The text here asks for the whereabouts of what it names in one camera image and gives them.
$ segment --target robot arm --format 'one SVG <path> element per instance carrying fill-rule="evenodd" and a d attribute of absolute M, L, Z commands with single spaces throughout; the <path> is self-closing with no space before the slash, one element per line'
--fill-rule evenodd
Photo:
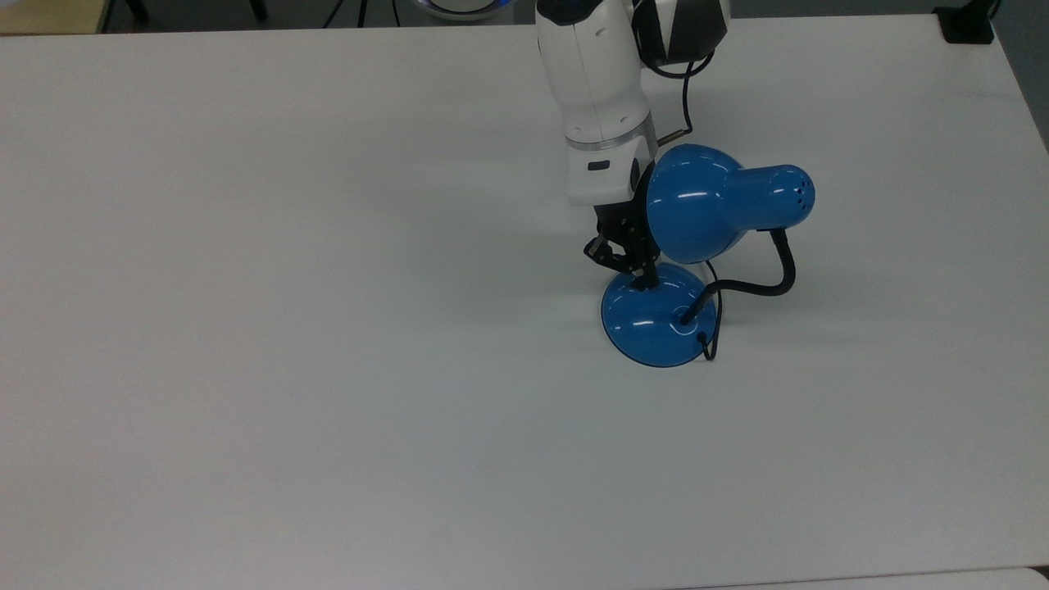
<path fill-rule="evenodd" d="M 539 0 L 536 23 L 569 145 L 569 203 L 630 201 L 658 147 L 642 63 L 708 56 L 727 30 L 727 0 L 641 0 L 636 18 L 622 0 Z"/>
<path fill-rule="evenodd" d="M 626 7 L 620 0 L 540 0 L 536 23 L 561 106 L 569 203 L 629 201 L 657 146 Z"/>

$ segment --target floor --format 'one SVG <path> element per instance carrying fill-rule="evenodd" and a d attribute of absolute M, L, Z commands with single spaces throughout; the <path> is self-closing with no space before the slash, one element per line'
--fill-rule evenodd
<path fill-rule="evenodd" d="M 265 0 L 270 17 L 257 21 L 249 0 L 144 0 L 150 21 L 134 22 L 125 0 L 108 0 L 103 33 L 174 30 L 239 30 L 256 28 L 320 28 L 357 26 L 362 1 L 364 26 L 394 26 L 392 3 L 404 26 L 433 21 L 414 7 L 413 0 Z M 929 13 L 937 5 L 962 0 L 732 0 L 733 18 L 891 15 Z M 504 21 L 534 22 L 535 0 L 516 0 Z M 1004 0 L 994 27 L 1005 47 L 1020 87 L 1049 146 L 1049 0 Z"/>

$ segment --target flexible gooseneck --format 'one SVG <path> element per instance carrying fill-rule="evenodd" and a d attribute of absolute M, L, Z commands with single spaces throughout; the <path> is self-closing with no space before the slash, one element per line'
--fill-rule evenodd
<path fill-rule="evenodd" d="M 794 266 L 794 256 L 791 254 L 790 245 L 787 244 L 787 230 L 768 230 L 772 236 L 772 243 L 776 246 L 776 253 L 779 254 L 779 262 L 784 267 L 784 278 L 777 285 L 754 285 L 742 280 L 722 279 L 707 285 L 699 297 L 682 314 L 678 321 L 682 325 L 687 325 L 695 319 L 695 315 L 706 305 L 719 291 L 741 291 L 751 295 L 764 297 L 775 297 L 783 295 L 794 287 L 794 279 L 797 277 L 797 269 Z"/>

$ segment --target black object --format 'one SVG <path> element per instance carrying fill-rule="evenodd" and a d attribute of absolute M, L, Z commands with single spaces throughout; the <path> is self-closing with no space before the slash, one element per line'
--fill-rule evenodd
<path fill-rule="evenodd" d="M 265 9 L 265 2 L 262 0 L 250 0 L 252 3 L 252 12 L 255 13 L 255 18 L 264 21 L 270 13 Z"/>
<path fill-rule="evenodd" d="M 125 0 L 128 4 L 128 8 L 131 9 L 131 14 L 134 15 L 134 20 L 141 24 L 146 24 L 149 22 L 149 10 L 146 9 L 146 4 L 142 0 Z M 255 13 L 255 18 L 264 21 L 270 13 L 265 9 L 265 0 L 249 0 L 252 4 L 252 12 Z"/>
<path fill-rule="evenodd" d="M 692 301 L 692 304 L 688 307 L 684 315 L 681 316 L 679 320 L 682 325 L 685 325 L 695 319 L 695 315 L 700 313 L 700 310 L 710 301 L 710 298 L 721 291 L 742 291 L 743 293 L 750 293 L 751 295 L 761 295 L 763 297 L 775 297 L 777 295 L 783 295 L 790 291 L 791 287 L 794 287 L 794 279 L 797 277 L 797 269 L 794 267 L 794 256 L 790 252 L 790 246 L 787 244 L 787 230 L 767 230 L 772 236 L 772 243 L 776 245 L 776 253 L 779 254 L 779 262 L 784 267 L 784 278 L 778 285 L 754 285 L 753 282 L 743 282 L 742 280 L 714 280 L 710 285 L 703 289 L 700 296 Z M 705 334 L 699 335 L 700 341 L 706 346 L 704 339 Z"/>
<path fill-rule="evenodd" d="M 634 36 L 641 61 L 654 66 L 698 62 L 714 50 L 728 33 L 720 0 L 678 0 L 672 21 L 661 23 L 655 0 L 636 0 Z M 663 28 L 670 27 L 663 42 Z"/>
<path fill-rule="evenodd" d="M 990 19 L 1001 0 L 972 0 L 961 8 L 938 6 L 933 14 L 940 19 L 940 30 L 947 43 L 989 45 L 994 40 Z"/>
<path fill-rule="evenodd" d="M 644 291 L 659 285 L 659 275 L 656 273 L 656 260 L 659 258 L 660 249 L 652 239 L 651 231 L 648 229 L 648 214 L 646 203 L 648 199 L 648 180 L 651 177 L 654 165 L 648 165 L 644 174 L 640 177 L 631 173 L 631 183 L 636 181 L 634 198 L 626 203 L 615 203 L 613 205 L 598 205 L 594 208 L 597 213 L 598 236 L 590 240 L 583 248 L 583 254 L 598 265 L 612 269 L 620 273 L 635 273 L 641 271 L 631 287 L 638 291 Z M 623 249 L 622 254 L 616 254 L 612 246 L 615 244 Z"/>
<path fill-rule="evenodd" d="M 591 16 L 603 0 L 539 0 L 535 4 L 537 13 L 559 26 L 570 26 L 582 22 Z"/>
<path fill-rule="evenodd" d="M 362 0 L 361 5 L 363 6 L 365 4 L 367 4 L 367 0 Z M 339 8 L 341 7 L 342 7 L 342 0 L 339 0 L 338 2 L 335 3 L 335 7 L 331 8 L 331 14 L 328 15 L 327 20 L 324 21 L 324 24 L 321 25 L 321 28 L 327 28 L 328 25 L 331 24 L 331 20 L 335 19 L 336 14 L 339 13 Z"/>
<path fill-rule="evenodd" d="M 149 22 L 149 10 L 146 9 L 146 5 L 142 3 L 142 0 L 127 0 L 128 8 L 131 8 L 131 14 L 134 15 L 134 20 L 142 24 Z"/>

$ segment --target black cable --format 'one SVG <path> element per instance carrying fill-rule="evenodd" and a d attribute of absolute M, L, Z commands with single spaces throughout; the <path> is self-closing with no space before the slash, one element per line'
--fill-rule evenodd
<path fill-rule="evenodd" d="M 331 9 L 331 14 L 328 15 L 328 20 L 324 21 L 324 26 L 322 26 L 321 28 L 327 28 L 328 25 L 331 24 L 331 20 L 335 19 L 336 13 L 338 13 L 339 8 L 341 7 L 342 7 L 342 0 L 339 0 L 338 2 L 335 3 L 335 8 Z"/>
<path fill-rule="evenodd" d="M 361 9 L 357 12 L 357 28 L 364 28 L 364 15 L 368 13 L 368 0 L 361 0 Z"/>
<path fill-rule="evenodd" d="M 715 280 L 708 285 L 700 296 L 692 301 L 692 304 L 688 307 L 684 315 L 681 316 L 680 322 L 682 325 L 690 323 L 695 316 L 700 313 L 700 310 L 710 301 L 710 298 L 714 294 L 720 293 L 723 290 L 728 291 L 742 291 L 743 293 L 750 293 L 751 295 L 761 295 L 763 297 L 775 297 L 777 295 L 783 295 L 790 291 L 791 287 L 794 287 L 794 278 L 797 276 L 797 269 L 794 267 L 794 256 L 790 252 L 790 246 L 787 244 L 787 230 L 768 230 L 769 234 L 772 236 L 772 243 L 776 245 L 776 253 L 779 254 L 779 262 L 784 267 L 784 278 L 778 285 L 755 285 L 753 282 L 744 282 L 742 280 Z"/>
<path fill-rule="evenodd" d="M 688 63 L 688 67 L 686 67 L 684 71 L 684 73 L 686 75 L 685 79 L 681 83 L 681 112 L 682 114 L 685 115 L 685 128 L 678 129 L 677 131 L 671 131 L 670 133 L 667 133 L 666 135 L 660 138 L 659 141 L 656 142 L 658 146 L 660 147 L 665 146 L 666 144 L 676 140 L 680 140 L 681 138 L 684 138 L 685 135 L 692 132 L 692 115 L 688 111 L 688 81 L 691 80 L 693 76 L 703 71 L 708 65 L 710 65 L 710 60 L 712 60 L 713 58 L 714 58 L 714 52 L 710 51 L 710 55 L 707 56 L 706 59 L 703 60 L 702 63 L 700 63 L 699 67 L 695 67 L 694 69 L 692 68 L 692 66 L 695 65 L 695 62 Z"/>
<path fill-rule="evenodd" d="M 714 270 L 714 266 L 710 264 L 710 260 L 706 262 L 707 268 L 710 269 L 710 276 L 713 277 L 713 282 L 718 282 L 718 271 Z M 714 333 L 710 336 L 710 341 L 707 341 L 707 335 L 704 332 L 700 332 L 697 338 L 700 340 L 700 345 L 703 346 L 703 357 L 707 360 L 714 360 L 718 356 L 718 341 L 721 339 L 721 316 L 724 311 L 724 303 L 722 302 L 721 291 L 718 291 L 718 314 L 714 316 Z"/>

